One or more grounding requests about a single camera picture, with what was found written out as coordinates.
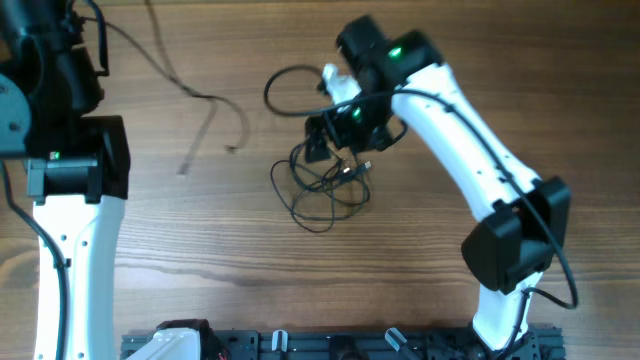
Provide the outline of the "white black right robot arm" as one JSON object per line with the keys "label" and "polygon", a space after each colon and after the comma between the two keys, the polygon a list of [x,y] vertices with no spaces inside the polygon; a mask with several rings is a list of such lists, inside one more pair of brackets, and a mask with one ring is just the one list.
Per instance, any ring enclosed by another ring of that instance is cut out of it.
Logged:
{"label": "white black right robot arm", "polygon": [[348,23],[336,40],[349,66],[322,70],[333,108],[305,125],[305,158],[332,149],[383,151],[397,117],[431,149],[454,180],[476,227],[461,246],[479,281],[474,333],[491,353],[506,355],[527,332],[530,297],[551,262],[562,258],[570,191],[541,179],[490,130],[458,86],[451,67],[417,30],[387,37],[368,16]]}

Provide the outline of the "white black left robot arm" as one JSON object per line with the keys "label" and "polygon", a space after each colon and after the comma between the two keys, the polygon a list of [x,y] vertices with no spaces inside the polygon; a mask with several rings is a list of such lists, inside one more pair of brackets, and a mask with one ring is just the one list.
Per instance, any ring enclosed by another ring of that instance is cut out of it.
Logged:
{"label": "white black left robot arm", "polygon": [[106,22],[97,14],[99,57],[85,47],[69,1],[3,0],[1,158],[26,164],[39,239],[34,355],[112,359],[114,260],[131,158],[123,119],[99,116],[110,73]]}

